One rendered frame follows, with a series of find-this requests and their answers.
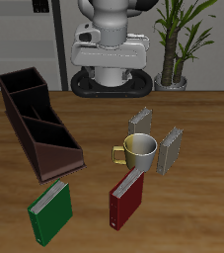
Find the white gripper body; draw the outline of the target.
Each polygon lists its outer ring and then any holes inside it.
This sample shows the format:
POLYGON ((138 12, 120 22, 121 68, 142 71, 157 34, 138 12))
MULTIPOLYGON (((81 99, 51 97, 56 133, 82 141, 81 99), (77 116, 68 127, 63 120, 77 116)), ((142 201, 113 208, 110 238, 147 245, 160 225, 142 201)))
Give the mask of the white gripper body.
POLYGON ((126 42, 116 48, 100 47, 92 42, 74 42, 71 61, 76 66, 143 69, 149 39, 144 35, 128 34, 126 42))

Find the pale yellow-grey book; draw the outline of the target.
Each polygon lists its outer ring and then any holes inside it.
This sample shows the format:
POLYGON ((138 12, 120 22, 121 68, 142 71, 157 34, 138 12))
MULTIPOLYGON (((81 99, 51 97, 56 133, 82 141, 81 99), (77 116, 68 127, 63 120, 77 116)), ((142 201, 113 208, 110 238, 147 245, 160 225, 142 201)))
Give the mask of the pale yellow-grey book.
POLYGON ((152 111, 144 108, 128 121, 128 134, 146 133, 151 131, 152 111))
POLYGON ((165 175, 178 159, 183 130, 174 127, 160 142, 156 172, 165 175))

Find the dark brown desk caddy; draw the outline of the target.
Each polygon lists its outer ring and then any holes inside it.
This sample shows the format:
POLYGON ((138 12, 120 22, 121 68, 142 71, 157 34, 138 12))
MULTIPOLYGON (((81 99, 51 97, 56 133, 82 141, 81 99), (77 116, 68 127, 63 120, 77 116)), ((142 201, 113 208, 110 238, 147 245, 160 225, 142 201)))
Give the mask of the dark brown desk caddy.
POLYGON ((0 75, 6 115, 39 183, 86 167, 83 150, 50 105, 35 67, 0 75))

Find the red book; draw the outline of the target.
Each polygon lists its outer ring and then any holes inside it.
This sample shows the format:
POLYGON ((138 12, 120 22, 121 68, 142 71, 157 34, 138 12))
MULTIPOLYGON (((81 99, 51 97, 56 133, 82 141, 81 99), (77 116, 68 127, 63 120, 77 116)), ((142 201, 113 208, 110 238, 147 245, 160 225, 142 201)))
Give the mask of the red book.
POLYGON ((140 206, 144 172, 133 167, 110 190, 110 226, 120 230, 140 206))

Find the green book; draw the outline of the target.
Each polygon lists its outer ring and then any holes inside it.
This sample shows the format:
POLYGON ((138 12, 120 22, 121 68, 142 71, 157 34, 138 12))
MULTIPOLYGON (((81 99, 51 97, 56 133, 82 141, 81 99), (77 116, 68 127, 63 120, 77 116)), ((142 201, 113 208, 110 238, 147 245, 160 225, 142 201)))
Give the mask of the green book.
POLYGON ((69 185, 57 179, 28 207, 36 241, 47 243, 72 217, 69 185))

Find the pot plant in white pot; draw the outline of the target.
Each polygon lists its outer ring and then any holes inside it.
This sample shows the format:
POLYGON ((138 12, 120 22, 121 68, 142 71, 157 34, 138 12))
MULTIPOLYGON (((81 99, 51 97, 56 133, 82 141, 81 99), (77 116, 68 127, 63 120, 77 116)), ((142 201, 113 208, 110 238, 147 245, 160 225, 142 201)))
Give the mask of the pot plant in white pot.
POLYGON ((217 0, 205 0, 202 3, 195 2, 185 10, 185 0, 165 0, 165 12, 158 9, 161 19, 155 22, 164 29, 159 31, 160 44, 165 48, 163 69, 154 78, 156 91, 184 91, 187 87, 187 79, 183 76, 184 64, 187 60, 195 60, 194 53, 201 47, 213 44, 208 41, 211 28, 205 30, 198 38, 197 31, 201 21, 188 27, 187 24, 206 8, 212 6, 217 0))

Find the yellow and white mug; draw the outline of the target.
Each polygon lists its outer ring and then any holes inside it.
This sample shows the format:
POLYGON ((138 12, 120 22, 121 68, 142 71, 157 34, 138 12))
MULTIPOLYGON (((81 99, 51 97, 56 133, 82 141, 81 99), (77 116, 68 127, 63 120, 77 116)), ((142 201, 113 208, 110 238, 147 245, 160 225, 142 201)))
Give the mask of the yellow and white mug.
POLYGON ((126 165, 128 169, 135 167, 139 171, 147 172, 151 168, 157 147, 157 141, 151 135, 134 133, 124 140, 123 146, 112 148, 112 162, 126 165), (115 158, 117 151, 124 152, 124 160, 115 158))

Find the flat black base plate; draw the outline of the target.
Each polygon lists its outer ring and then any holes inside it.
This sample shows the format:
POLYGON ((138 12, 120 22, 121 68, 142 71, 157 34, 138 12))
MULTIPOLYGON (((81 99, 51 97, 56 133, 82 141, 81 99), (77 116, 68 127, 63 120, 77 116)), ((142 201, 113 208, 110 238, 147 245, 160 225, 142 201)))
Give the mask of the flat black base plate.
POLYGON ((82 68, 71 79, 71 89, 75 95, 83 98, 140 98, 147 96, 153 87, 152 78, 143 70, 131 70, 132 78, 123 85, 106 87, 89 77, 82 68))

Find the dark vertical wall post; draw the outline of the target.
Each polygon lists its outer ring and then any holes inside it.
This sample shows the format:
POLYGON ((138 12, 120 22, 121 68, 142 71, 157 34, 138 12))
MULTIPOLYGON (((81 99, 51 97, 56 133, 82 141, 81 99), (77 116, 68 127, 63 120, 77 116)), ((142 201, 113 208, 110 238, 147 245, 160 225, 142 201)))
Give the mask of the dark vertical wall post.
POLYGON ((55 31, 61 90, 67 91, 68 77, 67 77, 67 66, 66 66, 64 38, 63 38, 63 29, 60 11, 60 0, 51 0, 51 7, 55 31))

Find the grey wall shelf unit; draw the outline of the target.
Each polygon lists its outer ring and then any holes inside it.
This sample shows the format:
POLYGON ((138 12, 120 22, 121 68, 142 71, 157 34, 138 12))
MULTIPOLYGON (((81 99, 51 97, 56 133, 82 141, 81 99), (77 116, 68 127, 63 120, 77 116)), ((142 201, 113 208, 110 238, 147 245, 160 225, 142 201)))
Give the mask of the grey wall shelf unit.
POLYGON ((0 0, 0 61, 56 59, 53 0, 0 0))

